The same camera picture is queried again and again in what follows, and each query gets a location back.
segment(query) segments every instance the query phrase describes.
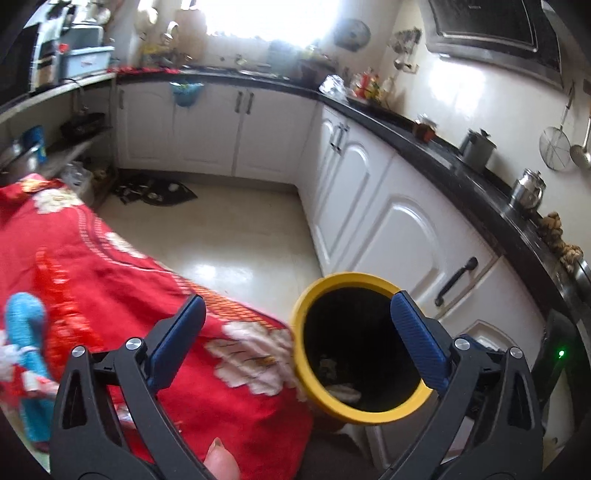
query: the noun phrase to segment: black countertop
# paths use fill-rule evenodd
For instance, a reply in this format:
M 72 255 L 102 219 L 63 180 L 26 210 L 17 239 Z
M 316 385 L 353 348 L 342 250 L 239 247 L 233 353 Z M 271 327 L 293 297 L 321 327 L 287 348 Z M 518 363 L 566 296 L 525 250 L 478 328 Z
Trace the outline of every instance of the black countertop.
M 591 333 L 591 309 L 577 294 L 576 285 L 548 247 L 535 225 L 508 206 L 504 185 L 466 167 L 457 150 L 442 140 L 424 144 L 410 132 L 411 122 L 395 113 L 358 102 L 341 103 L 293 83 L 245 76 L 237 72 L 183 71 L 179 74 L 141 73 L 118 77 L 118 83 L 207 82 L 272 89 L 320 101 L 361 124 L 427 177 L 468 218 L 499 255 L 504 255 L 531 293 L 544 317 L 551 309 L 565 314 L 582 334 L 574 349 L 567 376 L 578 425 L 591 406 L 591 368 L 585 344 Z

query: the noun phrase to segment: black cabinet handle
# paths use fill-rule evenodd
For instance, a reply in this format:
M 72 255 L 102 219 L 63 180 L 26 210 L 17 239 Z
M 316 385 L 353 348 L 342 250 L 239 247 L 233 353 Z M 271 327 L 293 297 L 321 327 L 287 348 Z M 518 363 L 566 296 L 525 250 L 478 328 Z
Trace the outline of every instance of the black cabinet handle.
M 340 155 L 340 143 L 343 141 L 343 135 L 345 134 L 345 132 L 347 132 L 349 130 L 349 128 L 346 125 L 343 124 L 339 124 L 339 134 L 336 137 L 336 142 L 335 143 L 330 143 L 330 146 L 333 148 L 333 150 L 335 152 L 337 152 Z
M 455 272 L 449 281 L 443 286 L 437 297 L 435 298 L 435 306 L 440 307 L 443 305 L 443 296 L 449 291 L 450 288 L 460 279 L 464 272 L 472 271 L 478 266 L 478 259 L 471 257 L 460 270 Z
M 333 131 L 333 134 L 330 137 L 330 146 L 332 147 L 333 150 L 336 150 L 336 145 L 339 144 L 339 142 L 337 140 L 337 143 L 335 145 L 335 143 L 333 142 L 333 139 L 336 136 L 340 135 L 340 133 L 342 132 L 341 128 L 343 128 L 343 124 L 338 124 L 337 128 Z
M 340 144 L 343 141 L 343 136 L 345 135 L 346 132 L 349 131 L 349 127 L 347 127 L 347 125 L 343 124 L 340 128 L 340 134 L 339 137 L 336 140 L 336 151 L 339 155 L 342 154 L 341 148 L 340 148 Z
M 252 108 L 252 101 L 255 99 L 255 94 L 251 93 L 251 97 L 248 99 L 248 107 L 246 107 L 246 114 L 250 115 L 251 114 L 251 108 Z
M 234 111 L 236 113 L 240 113 L 240 104 L 242 103 L 242 95 L 244 95 L 242 92 L 238 92 L 238 97 L 236 98 L 236 108 L 234 109 Z

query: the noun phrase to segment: metal screw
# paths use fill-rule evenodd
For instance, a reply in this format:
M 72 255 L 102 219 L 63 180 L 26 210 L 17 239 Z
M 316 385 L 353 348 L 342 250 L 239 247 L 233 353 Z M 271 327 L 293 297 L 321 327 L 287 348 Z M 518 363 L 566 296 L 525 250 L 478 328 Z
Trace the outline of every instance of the metal screw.
M 516 346 L 512 346 L 511 350 L 509 350 L 509 353 L 511 354 L 511 356 L 514 356 L 515 358 L 523 357 L 523 352 Z
M 125 344 L 125 348 L 127 348 L 127 350 L 137 350 L 141 346 L 141 338 L 130 338 L 129 340 L 127 340 L 127 343 Z
M 458 350 L 468 350 L 470 348 L 470 342 L 464 338 L 456 339 L 453 344 L 456 346 Z
M 72 356 L 78 358 L 79 356 L 84 355 L 84 352 L 86 352 L 86 348 L 84 348 L 82 345 L 78 345 L 72 350 Z

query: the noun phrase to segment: wire strainer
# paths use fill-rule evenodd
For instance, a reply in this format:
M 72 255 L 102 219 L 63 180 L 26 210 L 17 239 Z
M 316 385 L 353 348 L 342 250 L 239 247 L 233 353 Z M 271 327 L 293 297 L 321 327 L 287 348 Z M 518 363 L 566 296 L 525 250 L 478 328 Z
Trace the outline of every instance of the wire strainer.
M 574 82 L 569 90 L 569 101 L 564 108 L 560 128 L 546 127 L 540 135 L 540 155 L 548 168 L 552 170 L 562 170 L 570 162 L 570 142 L 563 132 L 566 116 L 569 114 L 570 107 L 574 99 Z

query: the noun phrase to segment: shelf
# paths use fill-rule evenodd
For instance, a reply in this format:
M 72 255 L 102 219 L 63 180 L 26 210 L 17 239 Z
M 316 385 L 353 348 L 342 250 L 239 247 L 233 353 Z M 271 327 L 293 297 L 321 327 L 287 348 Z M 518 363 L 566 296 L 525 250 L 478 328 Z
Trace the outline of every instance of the shelf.
M 92 85 L 94 83 L 100 83 L 100 82 L 105 82 L 107 80 L 114 79 L 115 76 L 116 76 L 116 73 L 103 72 L 103 73 L 93 74 L 88 77 L 83 77 L 83 78 L 76 79 L 76 80 L 80 85 L 82 85 L 83 87 L 86 87 L 86 86 Z M 27 110 L 28 108 L 30 108 L 34 105 L 38 105 L 39 103 L 42 103 L 45 100 L 49 100 L 50 98 L 53 98 L 58 95 L 62 95 L 64 93 L 71 92 L 73 90 L 80 88 L 78 83 L 67 81 L 67 83 L 65 83 L 63 85 L 54 87 L 50 90 L 46 90 L 43 93 L 39 93 L 38 95 L 29 97 L 26 100 L 23 100 L 22 102 L 16 104 L 12 108 L 9 108 L 8 110 L 6 110 L 2 114 L 0 114 L 0 124 L 4 123 L 7 120 L 10 120 L 16 114 L 18 114 L 24 110 Z
M 36 173 L 46 179 L 52 179 L 59 174 L 61 169 L 68 165 L 68 163 L 75 160 L 92 145 L 107 136 L 110 131 L 110 128 L 105 128 L 96 135 L 74 145 L 65 142 L 64 140 L 53 144 L 47 148 L 47 160 L 39 166 Z

